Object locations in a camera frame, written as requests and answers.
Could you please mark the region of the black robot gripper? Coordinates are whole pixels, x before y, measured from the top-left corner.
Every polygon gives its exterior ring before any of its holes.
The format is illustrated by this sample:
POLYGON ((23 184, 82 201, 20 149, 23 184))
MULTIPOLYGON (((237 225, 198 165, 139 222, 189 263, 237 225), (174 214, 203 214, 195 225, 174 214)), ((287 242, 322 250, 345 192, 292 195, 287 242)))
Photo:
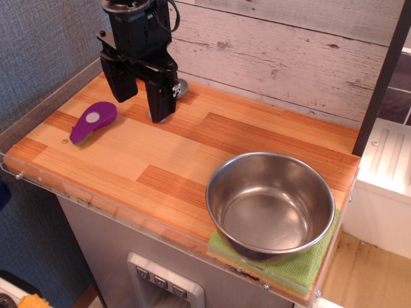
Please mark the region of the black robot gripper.
POLYGON ((179 27, 179 11, 171 25, 167 4, 104 4, 110 31, 97 38, 103 50, 101 66, 115 99, 122 103, 137 95, 136 80, 146 83, 150 116, 161 123, 176 111, 173 87, 178 65, 168 54, 172 33, 179 27))

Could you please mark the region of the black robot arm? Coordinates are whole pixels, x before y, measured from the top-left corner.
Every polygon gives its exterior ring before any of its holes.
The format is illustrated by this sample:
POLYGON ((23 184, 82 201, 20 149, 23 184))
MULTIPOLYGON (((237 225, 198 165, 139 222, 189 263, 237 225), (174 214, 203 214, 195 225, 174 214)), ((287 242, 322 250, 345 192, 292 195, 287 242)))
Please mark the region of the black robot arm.
POLYGON ((122 103, 137 95, 137 81, 145 84, 154 123, 172 115, 180 92, 176 61, 168 53, 173 1, 102 1, 111 29, 97 34, 102 44, 100 62, 115 99, 122 103))

